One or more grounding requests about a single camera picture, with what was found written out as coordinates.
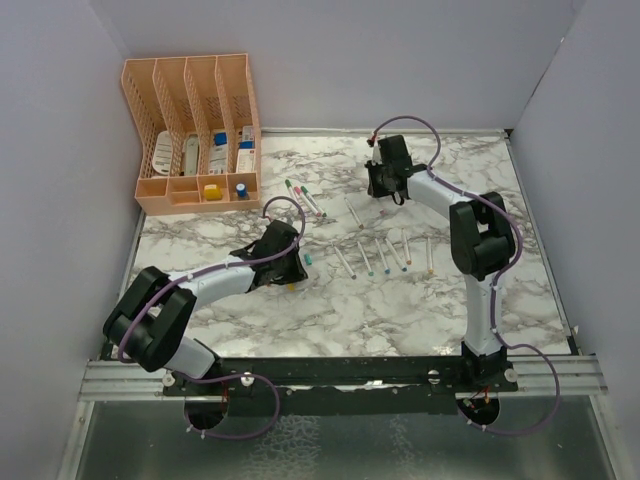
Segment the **marble table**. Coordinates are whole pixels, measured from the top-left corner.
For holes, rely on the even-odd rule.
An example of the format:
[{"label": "marble table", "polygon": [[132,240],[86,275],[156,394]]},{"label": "marble table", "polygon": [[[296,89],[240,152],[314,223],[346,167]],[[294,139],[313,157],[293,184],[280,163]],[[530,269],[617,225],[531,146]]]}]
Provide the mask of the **marble table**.
[{"label": "marble table", "polygon": [[[414,163],[431,158],[432,137],[407,136]],[[367,196],[364,163],[371,156],[355,136],[265,136],[262,142],[262,195],[286,195],[284,179],[305,185],[328,217],[309,216],[301,255],[309,279],[296,285],[263,287],[227,297],[194,314],[187,336],[223,356],[455,355],[466,329],[462,275],[450,256],[448,222],[424,205],[395,206]],[[496,136],[443,138],[437,163],[443,177],[469,190],[496,190],[518,220],[525,239],[519,264],[505,282],[505,338],[528,342],[546,353],[569,353],[558,306],[529,220],[504,139]],[[360,230],[344,202],[360,215]],[[258,211],[147,217],[132,275],[155,265],[163,271],[205,266],[259,238]],[[269,214],[294,219],[285,202]],[[400,255],[400,229],[409,237],[413,264],[403,273],[387,254],[385,275],[375,238],[389,237]],[[435,272],[426,268],[426,239],[433,243]],[[359,240],[375,271],[367,275]],[[331,246],[338,245],[357,273],[349,278]]]}]

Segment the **organizer compartment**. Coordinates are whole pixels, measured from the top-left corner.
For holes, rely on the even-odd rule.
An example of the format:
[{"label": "organizer compartment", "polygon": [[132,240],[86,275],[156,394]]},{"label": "organizer compartment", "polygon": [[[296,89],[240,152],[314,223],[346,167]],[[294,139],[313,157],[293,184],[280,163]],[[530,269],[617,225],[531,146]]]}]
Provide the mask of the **organizer compartment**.
[{"label": "organizer compartment", "polygon": [[[127,60],[122,86],[142,142],[142,163],[135,198],[148,215],[220,212],[260,207],[260,123],[248,55],[209,55]],[[235,173],[238,132],[252,125],[255,172]],[[158,134],[171,136],[167,177],[151,166]],[[227,172],[209,175],[214,132],[227,134]],[[196,133],[196,176],[184,175],[184,142]],[[237,200],[235,187],[245,183],[249,200]],[[204,187],[216,184],[221,200],[208,201]]]}]

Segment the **blue cap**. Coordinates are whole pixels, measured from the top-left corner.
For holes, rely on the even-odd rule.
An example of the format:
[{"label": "blue cap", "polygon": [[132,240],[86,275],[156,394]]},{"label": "blue cap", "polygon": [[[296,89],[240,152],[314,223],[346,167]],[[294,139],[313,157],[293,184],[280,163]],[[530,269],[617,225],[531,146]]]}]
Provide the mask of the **blue cap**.
[{"label": "blue cap", "polygon": [[213,143],[215,143],[216,145],[226,145],[227,144],[227,134],[222,132],[222,133],[216,133],[213,136]]},{"label": "blue cap", "polygon": [[247,196],[247,186],[244,183],[236,185],[236,193],[238,198],[245,198]]}]

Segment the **gray wall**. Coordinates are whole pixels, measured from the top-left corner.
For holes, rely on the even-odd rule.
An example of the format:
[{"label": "gray wall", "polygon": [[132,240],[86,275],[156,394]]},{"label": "gray wall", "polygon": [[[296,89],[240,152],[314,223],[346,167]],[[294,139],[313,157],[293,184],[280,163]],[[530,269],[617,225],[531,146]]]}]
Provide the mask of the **gray wall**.
[{"label": "gray wall", "polygon": [[41,480],[116,299],[139,142],[86,2],[5,2],[0,52],[0,476]]},{"label": "gray wall", "polygon": [[91,0],[137,57],[249,52],[262,125],[367,128],[514,127],[581,3]]},{"label": "gray wall", "polygon": [[589,0],[513,144],[560,295],[640,471],[640,3]]}]

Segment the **yellow object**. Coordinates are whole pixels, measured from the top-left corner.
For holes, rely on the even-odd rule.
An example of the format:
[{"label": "yellow object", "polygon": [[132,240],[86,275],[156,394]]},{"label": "yellow object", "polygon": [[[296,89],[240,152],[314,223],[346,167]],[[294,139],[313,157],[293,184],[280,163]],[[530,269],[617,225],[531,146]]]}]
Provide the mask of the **yellow object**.
[{"label": "yellow object", "polygon": [[222,200],[222,191],[217,185],[204,186],[204,198],[207,200]]}]

